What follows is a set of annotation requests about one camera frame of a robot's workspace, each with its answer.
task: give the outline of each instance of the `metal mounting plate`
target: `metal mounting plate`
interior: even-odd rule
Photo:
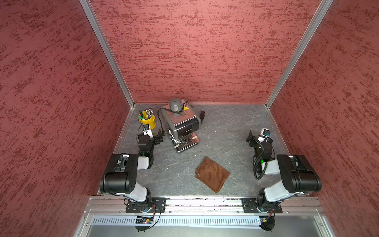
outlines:
[[[166,208],[166,198],[151,198],[153,204],[156,206],[155,207],[155,212],[159,213],[159,208],[161,213],[164,213],[164,210]],[[137,202],[131,202],[129,201],[128,204],[126,205],[125,212],[126,213],[144,213],[141,212],[138,208],[136,208]],[[151,208],[148,212],[146,213],[153,213],[153,209]]]
[[[241,198],[242,207],[244,213],[259,213],[257,207],[254,205],[256,198]],[[273,208],[273,213],[283,213],[282,207],[280,203],[275,204],[275,208]]]

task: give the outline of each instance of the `silver grinder lid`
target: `silver grinder lid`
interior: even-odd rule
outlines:
[[[173,98],[170,100],[170,110],[174,112],[181,111],[183,108],[182,100],[179,98]]]

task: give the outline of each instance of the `power cord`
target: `power cord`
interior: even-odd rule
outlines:
[[[188,100],[185,101],[185,102],[183,103],[183,107],[182,107],[182,109],[181,109],[180,111],[172,111],[172,110],[170,110],[170,109],[168,109],[168,108],[160,108],[160,109],[158,109],[157,114],[158,114],[159,122],[161,123],[161,129],[162,129],[162,134],[163,134],[163,135],[165,134],[165,131],[163,130],[162,120],[161,120],[161,118],[159,117],[159,111],[160,111],[160,110],[166,110],[166,111],[169,111],[169,112],[172,112],[172,113],[181,113],[181,112],[183,112],[183,110],[184,110],[184,105],[185,105],[187,102],[188,102]]]

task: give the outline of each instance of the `black handle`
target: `black handle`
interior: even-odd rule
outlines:
[[[201,111],[200,112],[200,124],[202,124],[203,123],[203,119],[204,119],[204,115],[205,115],[205,112],[204,111]]]

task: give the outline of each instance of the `black cable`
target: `black cable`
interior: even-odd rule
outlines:
[[[183,103],[183,107],[182,107],[182,109],[181,109],[180,111],[172,111],[172,110],[169,110],[168,108],[160,108],[160,109],[158,109],[157,115],[158,115],[159,122],[161,123],[162,134],[164,134],[164,130],[163,130],[163,125],[162,125],[162,120],[161,120],[161,118],[159,117],[159,111],[160,111],[160,110],[166,110],[166,111],[169,111],[169,112],[172,112],[172,113],[181,113],[181,112],[183,112],[183,110],[184,110],[184,105],[185,105],[187,102],[188,102],[188,100],[185,101],[185,102]]]
[[[301,190],[301,177],[300,177],[300,171],[299,171],[299,167],[296,165],[296,161],[294,162],[295,166],[296,166],[296,170],[298,171],[298,175],[299,175],[299,190]]]
[[[155,203],[153,203],[153,204],[159,208],[159,217],[158,217],[158,220],[157,220],[152,226],[150,226],[149,228],[147,228],[146,230],[153,228],[153,226],[154,226],[155,224],[157,224],[158,221],[159,221],[159,219],[161,218],[161,214],[162,214],[162,210],[161,210],[161,208],[159,207],[159,205],[156,205]]]
[[[117,166],[121,165],[121,161],[120,163],[116,164],[116,167],[113,169],[113,172],[116,170]]]
[[[137,144],[138,144],[138,132],[139,132],[139,129],[141,128],[141,126],[142,126],[142,123],[141,123],[141,125],[139,126],[139,128],[137,130],[137,136],[136,136],[136,142],[137,142]]]
[[[260,175],[260,176],[257,176],[257,171],[255,170],[255,166],[256,166],[256,164],[257,164],[257,161],[260,160],[260,158],[262,157],[262,155],[263,155],[264,152],[265,152],[265,149],[264,149],[264,147],[262,146],[262,143],[261,143],[258,139],[257,139],[257,142],[258,142],[258,144],[259,144],[259,146],[260,146],[262,152],[259,154],[258,157],[255,157],[255,155],[254,155],[253,159],[255,158],[255,160],[254,160],[254,163],[253,163],[253,169],[254,169],[254,177],[255,177],[255,179],[260,180],[260,179],[263,177],[263,175],[265,175],[265,172],[266,172],[266,169],[267,169],[267,162],[266,162],[266,164],[265,164],[265,167],[263,168],[263,172],[261,173],[261,175]]]

